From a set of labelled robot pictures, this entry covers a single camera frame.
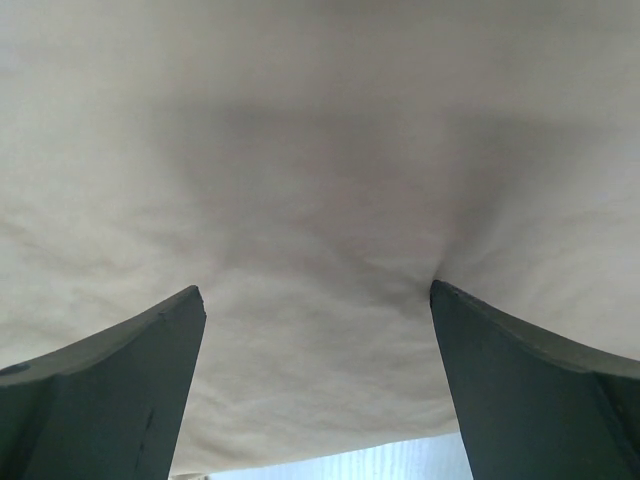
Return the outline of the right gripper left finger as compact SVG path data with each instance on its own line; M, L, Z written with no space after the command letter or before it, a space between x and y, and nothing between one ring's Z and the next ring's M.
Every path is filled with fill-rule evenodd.
M2 369L2 478L168 478L205 323L190 286Z

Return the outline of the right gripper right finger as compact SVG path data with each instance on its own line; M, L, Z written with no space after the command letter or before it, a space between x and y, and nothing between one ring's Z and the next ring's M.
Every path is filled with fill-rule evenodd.
M435 281L430 307L472 475L635 480L639 363Z

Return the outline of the beige t shirt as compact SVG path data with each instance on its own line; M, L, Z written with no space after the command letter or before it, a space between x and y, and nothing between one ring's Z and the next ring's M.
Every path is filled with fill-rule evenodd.
M5 1L1 362L189 285L171 471L454 431L428 289L639 355L635 1Z

